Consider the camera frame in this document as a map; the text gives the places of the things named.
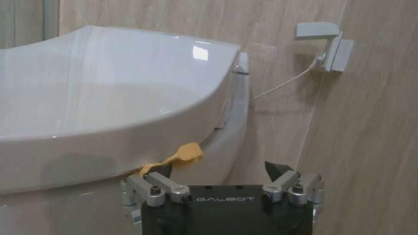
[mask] screw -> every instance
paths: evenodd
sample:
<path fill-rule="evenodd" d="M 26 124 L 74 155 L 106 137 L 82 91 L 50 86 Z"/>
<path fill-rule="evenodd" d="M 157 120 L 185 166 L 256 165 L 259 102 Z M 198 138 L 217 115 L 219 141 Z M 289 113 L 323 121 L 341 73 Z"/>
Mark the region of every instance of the screw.
<path fill-rule="evenodd" d="M 292 187 L 292 191 L 293 191 L 295 193 L 303 193 L 303 186 L 301 186 L 301 185 L 295 185 L 295 186 Z"/>
<path fill-rule="evenodd" d="M 152 186 L 149 192 L 150 192 L 150 195 L 158 195 L 161 192 L 161 188 L 158 186 Z"/>

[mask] white ceramic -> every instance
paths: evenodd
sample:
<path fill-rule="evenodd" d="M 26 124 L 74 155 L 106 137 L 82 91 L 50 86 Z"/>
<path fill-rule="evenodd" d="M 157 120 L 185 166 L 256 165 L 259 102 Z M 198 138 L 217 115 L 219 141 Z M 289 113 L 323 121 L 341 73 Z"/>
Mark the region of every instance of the white ceramic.
<path fill-rule="evenodd" d="M 223 119 L 239 46 L 88 26 L 0 50 L 0 194 L 118 176 Z"/>
<path fill-rule="evenodd" d="M 239 65 L 247 71 L 245 54 Z M 220 184 L 237 157 L 245 131 L 249 78 L 232 77 L 235 96 L 223 129 L 201 142 L 202 160 L 173 169 L 182 184 Z M 48 190 L 0 195 L 0 234 L 5 235 L 138 235 L 124 217 L 120 177 Z"/>

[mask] bathroom wall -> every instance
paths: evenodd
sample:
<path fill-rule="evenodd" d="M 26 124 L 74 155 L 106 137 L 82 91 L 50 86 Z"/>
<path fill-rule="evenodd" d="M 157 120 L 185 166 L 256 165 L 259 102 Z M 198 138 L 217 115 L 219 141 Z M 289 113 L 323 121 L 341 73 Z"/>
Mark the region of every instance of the bathroom wall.
<path fill-rule="evenodd" d="M 355 47 L 327 75 L 297 169 L 321 173 L 316 234 L 418 234 L 418 1 L 348 0 Z"/>
<path fill-rule="evenodd" d="M 345 0 L 60 0 L 60 34 L 86 24 L 185 34 L 241 45 L 252 93 L 299 74 L 323 43 L 293 42 L 296 23 L 339 23 Z M 323 73 L 257 100 L 229 183 L 268 181 L 263 161 L 296 166 Z"/>
<path fill-rule="evenodd" d="M 0 0 L 0 48 L 42 40 L 42 0 Z"/>

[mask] beige wall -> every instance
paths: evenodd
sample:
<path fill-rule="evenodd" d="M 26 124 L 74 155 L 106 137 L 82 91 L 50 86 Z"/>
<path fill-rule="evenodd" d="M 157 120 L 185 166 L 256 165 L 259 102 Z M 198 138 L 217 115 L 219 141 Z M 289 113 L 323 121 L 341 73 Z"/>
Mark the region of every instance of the beige wall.
<path fill-rule="evenodd" d="M 42 40 L 42 0 L 0 0 L 0 48 Z"/>
<path fill-rule="evenodd" d="M 418 234 L 418 1 L 348 0 L 347 71 L 325 76 L 299 170 L 323 174 L 316 234 Z"/>
<path fill-rule="evenodd" d="M 86 24 L 173 32 L 241 45 L 252 93 L 299 74 L 321 43 L 293 42 L 296 23 L 337 23 L 345 0 L 60 0 L 60 34 Z M 268 181 L 263 161 L 296 166 L 323 77 L 313 73 L 251 105 L 244 150 L 229 183 Z"/>

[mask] white toilet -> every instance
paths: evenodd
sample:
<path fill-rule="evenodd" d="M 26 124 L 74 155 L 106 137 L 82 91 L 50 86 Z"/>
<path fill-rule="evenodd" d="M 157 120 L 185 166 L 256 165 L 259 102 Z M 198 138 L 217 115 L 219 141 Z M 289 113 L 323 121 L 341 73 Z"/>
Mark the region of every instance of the white toilet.
<path fill-rule="evenodd" d="M 118 181 L 198 142 L 181 184 L 220 184 L 249 97 L 239 46 L 86 26 L 0 50 L 0 234 L 134 234 Z"/>

